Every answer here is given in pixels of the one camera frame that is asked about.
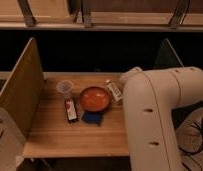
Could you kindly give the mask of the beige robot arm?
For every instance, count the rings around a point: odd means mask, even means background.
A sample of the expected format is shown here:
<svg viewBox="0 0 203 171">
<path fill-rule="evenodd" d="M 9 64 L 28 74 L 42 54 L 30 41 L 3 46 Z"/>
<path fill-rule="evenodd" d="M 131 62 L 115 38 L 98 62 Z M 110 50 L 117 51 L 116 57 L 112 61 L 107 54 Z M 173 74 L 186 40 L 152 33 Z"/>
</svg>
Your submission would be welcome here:
<svg viewBox="0 0 203 171">
<path fill-rule="evenodd" d="M 120 81 L 132 171 L 182 171 L 171 111 L 203 100 L 203 71 L 135 67 Z"/>
</svg>

